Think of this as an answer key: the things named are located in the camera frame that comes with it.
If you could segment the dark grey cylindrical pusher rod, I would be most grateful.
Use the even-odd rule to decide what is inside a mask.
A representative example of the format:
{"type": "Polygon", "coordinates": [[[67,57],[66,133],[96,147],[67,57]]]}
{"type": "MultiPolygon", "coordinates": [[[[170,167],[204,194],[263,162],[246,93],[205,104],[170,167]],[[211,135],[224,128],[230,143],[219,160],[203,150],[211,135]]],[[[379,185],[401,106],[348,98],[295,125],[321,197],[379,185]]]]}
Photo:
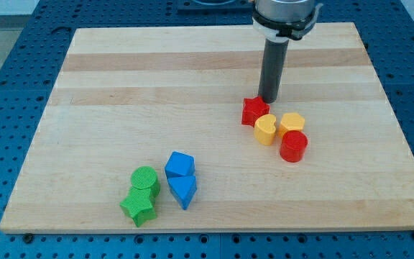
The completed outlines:
{"type": "Polygon", "coordinates": [[[277,99],[287,49],[288,41],[265,41],[258,95],[267,104],[277,99]]]}

